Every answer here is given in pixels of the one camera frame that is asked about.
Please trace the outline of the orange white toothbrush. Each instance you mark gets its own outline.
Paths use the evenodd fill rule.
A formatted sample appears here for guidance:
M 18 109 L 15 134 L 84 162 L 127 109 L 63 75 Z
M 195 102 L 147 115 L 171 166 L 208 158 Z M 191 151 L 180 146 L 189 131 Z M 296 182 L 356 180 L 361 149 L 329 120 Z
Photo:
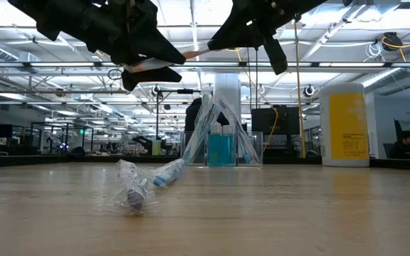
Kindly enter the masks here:
M 198 49 L 198 50 L 183 49 L 180 51 L 180 53 L 188 60 L 188 59 L 198 57 L 202 54 L 208 53 L 210 51 L 211 50 L 209 48 L 205 47 L 205 48 Z M 169 67 L 169 66 L 172 66 L 173 64 L 174 63 L 168 62 L 165 60 L 149 58 L 149 59 L 143 60 L 140 63 L 133 64 L 133 65 L 122 64 L 122 67 L 129 73 L 141 73 L 141 72 L 148 71 L 148 70 L 156 70 L 159 68 Z

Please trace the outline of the pale toothbrush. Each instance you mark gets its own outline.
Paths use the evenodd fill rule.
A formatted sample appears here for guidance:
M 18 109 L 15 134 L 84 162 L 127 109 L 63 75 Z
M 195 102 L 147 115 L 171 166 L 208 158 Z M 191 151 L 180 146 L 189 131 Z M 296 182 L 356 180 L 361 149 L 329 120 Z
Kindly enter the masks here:
M 200 156 L 204 157 L 205 140 L 213 122 L 228 124 L 213 102 L 202 104 L 202 99 L 197 98 L 187 107 L 184 131 L 189 135 L 189 141 L 183 158 L 188 164 L 194 163 Z

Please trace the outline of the person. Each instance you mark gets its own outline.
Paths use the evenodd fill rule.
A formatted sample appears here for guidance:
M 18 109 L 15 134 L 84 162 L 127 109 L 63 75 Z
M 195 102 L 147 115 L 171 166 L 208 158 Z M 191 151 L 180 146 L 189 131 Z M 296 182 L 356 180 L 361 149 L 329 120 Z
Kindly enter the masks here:
M 401 140 L 397 141 L 389 152 L 390 159 L 410 159 L 410 131 L 401 132 Z
M 185 132 L 193 132 L 195 129 L 195 120 L 201 108 L 201 98 L 198 97 L 194 99 L 194 101 L 187 107 L 186 109 L 186 117 L 185 117 Z M 229 125 L 229 121 L 226 119 L 223 113 L 219 115 L 217 122 L 221 126 Z

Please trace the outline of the yellow wipes canister white lid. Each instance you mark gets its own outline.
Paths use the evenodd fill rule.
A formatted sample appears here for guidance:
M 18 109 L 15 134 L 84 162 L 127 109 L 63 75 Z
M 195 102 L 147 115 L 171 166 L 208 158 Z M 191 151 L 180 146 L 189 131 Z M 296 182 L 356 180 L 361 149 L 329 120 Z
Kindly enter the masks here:
M 329 85 L 321 89 L 319 100 L 322 164 L 368 167 L 364 86 L 359 83 Z

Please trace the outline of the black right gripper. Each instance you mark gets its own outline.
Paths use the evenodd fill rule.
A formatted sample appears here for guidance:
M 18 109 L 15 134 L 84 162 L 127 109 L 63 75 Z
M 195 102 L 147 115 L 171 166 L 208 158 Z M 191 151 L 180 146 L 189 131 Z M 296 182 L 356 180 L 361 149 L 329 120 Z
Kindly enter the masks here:
M 258 48 L 262 38 L 255 28 L 275 31 L 327 0 L 232 0 L 231 14 L 208 42 L 210 50 Z M 264 36 L 264 49 L 276 75 L 288 68 L 287 57 L 272 35 Z

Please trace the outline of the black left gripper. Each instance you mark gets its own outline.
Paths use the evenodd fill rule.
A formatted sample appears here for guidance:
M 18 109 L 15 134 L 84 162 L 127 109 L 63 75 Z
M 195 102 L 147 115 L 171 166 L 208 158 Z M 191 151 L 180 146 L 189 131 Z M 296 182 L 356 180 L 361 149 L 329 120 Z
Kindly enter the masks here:
M 157 7 L 150 0 L 57 0 L 58 24 L 84 42 L 90 52 L 110 55 L 115 64 L 135 64 L 148 58 L 184 64 L 186 58 L 156 28 Z M 168 67 L 138 73 L 122 72 L 122 86 L 133 91 L 141 82 L 180 82 Z

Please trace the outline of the white round pillar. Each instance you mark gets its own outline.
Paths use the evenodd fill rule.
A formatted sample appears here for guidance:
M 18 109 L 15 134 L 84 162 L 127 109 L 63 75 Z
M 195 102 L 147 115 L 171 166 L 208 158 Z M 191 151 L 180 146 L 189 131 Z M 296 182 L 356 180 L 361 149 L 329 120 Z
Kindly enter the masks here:
M 216 73 L 214 95 L 224 97 L 241 119 L 241 81 L 237 73 Z

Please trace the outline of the purple white toothbrush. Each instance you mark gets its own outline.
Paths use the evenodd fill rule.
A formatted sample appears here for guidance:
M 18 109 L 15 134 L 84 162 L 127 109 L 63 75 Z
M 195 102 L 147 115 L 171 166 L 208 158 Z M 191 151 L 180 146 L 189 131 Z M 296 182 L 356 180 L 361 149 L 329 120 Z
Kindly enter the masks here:
M 136 164 L 120 159 L 116 163 L 115 202 L 133 214 L 143 214 L 158 204 L 152 175 Z
M 235 125 L 238 150 L 241 152 L 245 162 L 252 166 L 261 165 L 262 161 L 252 143 L 252 138 L 248 132 L 244 131 L 241 121 L 233 107 L 229 107 L 228 109 L 228 120 L 231 124 Z

